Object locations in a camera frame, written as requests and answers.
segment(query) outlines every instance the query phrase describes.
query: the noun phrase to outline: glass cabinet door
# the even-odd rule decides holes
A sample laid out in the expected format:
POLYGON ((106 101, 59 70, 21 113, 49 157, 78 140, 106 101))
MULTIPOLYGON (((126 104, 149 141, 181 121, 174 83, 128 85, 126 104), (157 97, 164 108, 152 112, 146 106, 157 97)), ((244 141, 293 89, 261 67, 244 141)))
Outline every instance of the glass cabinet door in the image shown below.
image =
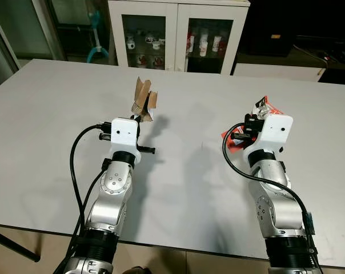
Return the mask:
POLYGON ((120 66, 174 70, 177 4, 109 1, 120 66))
POLYGON ((175 70, 229 75, 247 8, 179 5, 175 70))

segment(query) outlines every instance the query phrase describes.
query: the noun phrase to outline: floor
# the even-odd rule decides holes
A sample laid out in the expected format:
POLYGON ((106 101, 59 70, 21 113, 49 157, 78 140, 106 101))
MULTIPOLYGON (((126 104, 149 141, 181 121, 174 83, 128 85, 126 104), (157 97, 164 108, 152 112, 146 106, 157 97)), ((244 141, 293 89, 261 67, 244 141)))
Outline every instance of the floor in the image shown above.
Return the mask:
MULTIPOLYGON (((0 274, 46 274, 53 273, 65 254, 70 238, 17 229, 2 228, 0 233, 41 254, 34 263, 0 245, 0 274)), ((144 247, 118 244, 113 261, 113 274, 140 265, 149 267, 153 274, 213 274, 213 273, 257 273, 267 274, 268 262, 235 259, 195 252, 178 251, 171 248, 144 247)), ((325 274, 345 274, 345 270, 324 269, 325 274)))

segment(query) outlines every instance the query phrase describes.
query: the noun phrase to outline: white table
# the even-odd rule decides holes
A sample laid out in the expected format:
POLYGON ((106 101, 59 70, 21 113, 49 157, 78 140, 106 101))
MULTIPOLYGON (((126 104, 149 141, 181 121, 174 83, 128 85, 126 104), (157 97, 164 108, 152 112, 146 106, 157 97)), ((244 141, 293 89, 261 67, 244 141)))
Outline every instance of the white table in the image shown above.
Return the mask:
MULTIPOLYGON (((294 117, 280 159, 312 211, 320 263, 345 267, 345 86, 333 84, 33 60, 0 86, 0 225, 72 233, 71 145, 85 127, 131 114, 138 75, 159 92, 139 140, 157 154, 135 168, 122 240, 267 258, 246 180, 224 162, 220 133, 268 95, 294 117)), ((77 147, 82 196, 109 145, 95 131, 77 147)), ((248 171, 242 153, 233 158, 248 171)))

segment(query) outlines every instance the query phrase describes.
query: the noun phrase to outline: robotic arm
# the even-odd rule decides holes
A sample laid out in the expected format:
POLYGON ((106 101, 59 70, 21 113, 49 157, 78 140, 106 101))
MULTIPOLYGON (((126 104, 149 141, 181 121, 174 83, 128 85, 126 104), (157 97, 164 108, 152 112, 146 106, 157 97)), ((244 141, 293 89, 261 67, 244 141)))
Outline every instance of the robotic arm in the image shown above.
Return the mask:
POLYGON ((284 163, 276 159, 276 155, 283 151, 292 123, 292 117, 270 111, 247 114, 245 122, 238 124, 243 127, 243 133, 233 133, 236 126, 227 132, 223 153, 226 154, 228 136, 232 140, 244 141, 243 156, 250 165, 251 175, 238 170, 227 154, 225 158, 235 171, 251 179, 249 190, 256 203, 256 215, 265 238, 271 266, 269 273, 320 274, 322 271, 312 239, 311 214, 291 190, 284 163))
POLYGON ((126 203, 132 193, 132 172, 141 161, 141 152, 155 153, 154 148, 137 145, 139 122, 136 119, 116 118, 104 123, 99 138, 111 141, 108 168, 99 182, 99 196, 86 219, 83 237, 77 240, 74 256, 65 274, 111 274, 125 216, 126 203))

